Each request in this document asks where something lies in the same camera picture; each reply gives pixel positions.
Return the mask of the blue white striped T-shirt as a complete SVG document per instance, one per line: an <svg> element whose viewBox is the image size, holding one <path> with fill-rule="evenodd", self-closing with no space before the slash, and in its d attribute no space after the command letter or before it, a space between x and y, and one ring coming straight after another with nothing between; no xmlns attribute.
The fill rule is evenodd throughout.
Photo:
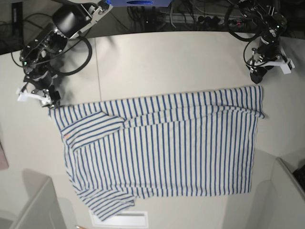
<svg viewBox="0 0 305 229"><path fill-rule="evenodd" d="M69 181L100 220L151 197L251 190L259 85L62 106L49 111Z"/></svg>

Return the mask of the black computer tower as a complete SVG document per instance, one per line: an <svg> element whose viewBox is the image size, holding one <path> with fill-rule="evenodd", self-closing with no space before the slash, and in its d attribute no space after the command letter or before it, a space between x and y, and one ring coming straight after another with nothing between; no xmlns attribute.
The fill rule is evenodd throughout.
<svg viewBox="0 0 305 229"><path fill-rule="evenodd" d="M18 48L24 44L23 33L23 2L14 1L11 4L11 34Z"/></svg>

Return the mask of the black keyboard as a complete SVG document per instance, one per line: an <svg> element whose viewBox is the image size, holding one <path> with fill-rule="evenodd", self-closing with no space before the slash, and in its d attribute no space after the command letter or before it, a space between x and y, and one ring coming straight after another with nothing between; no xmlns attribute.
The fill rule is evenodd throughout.
<svg viewBox="0 0 305 229"><path fill-rule="evenodd" d="M293 172L293 176L297 180L298 184L302 188L303 191L305 191L305 165L303 165L301 168L295 170Z"/></svg>

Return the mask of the blue box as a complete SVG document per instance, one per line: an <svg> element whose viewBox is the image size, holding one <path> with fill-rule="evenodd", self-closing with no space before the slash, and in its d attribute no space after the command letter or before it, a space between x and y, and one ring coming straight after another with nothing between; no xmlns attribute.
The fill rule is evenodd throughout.
<svg viewBox="0 0 305 229"><path fill-rule="evenodd" d="M168 7L171 0L107 0L114 7L131 7L131 6L153 6L153 7Z"/></svg>

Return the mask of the grey partition image-left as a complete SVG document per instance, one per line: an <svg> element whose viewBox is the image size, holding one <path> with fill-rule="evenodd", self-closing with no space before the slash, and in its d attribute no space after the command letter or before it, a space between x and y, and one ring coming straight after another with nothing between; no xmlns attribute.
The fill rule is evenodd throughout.
<svg viewBox="0 0 305 229"><path fill-rule="evenodd" d="M0 172L2 229L65 229L52 178L31 169Z"/></svg>

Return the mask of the grey partition image-right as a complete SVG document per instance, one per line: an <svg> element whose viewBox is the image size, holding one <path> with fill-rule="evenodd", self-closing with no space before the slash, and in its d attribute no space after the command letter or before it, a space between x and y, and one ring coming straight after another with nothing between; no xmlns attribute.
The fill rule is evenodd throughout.
<svg viewBox="0 0 305 229"><path fill-rule="evenodd" d="M305 192L282 159L275 160L271 178L258 185L251 213L252 229L305 227Z"/></svg>

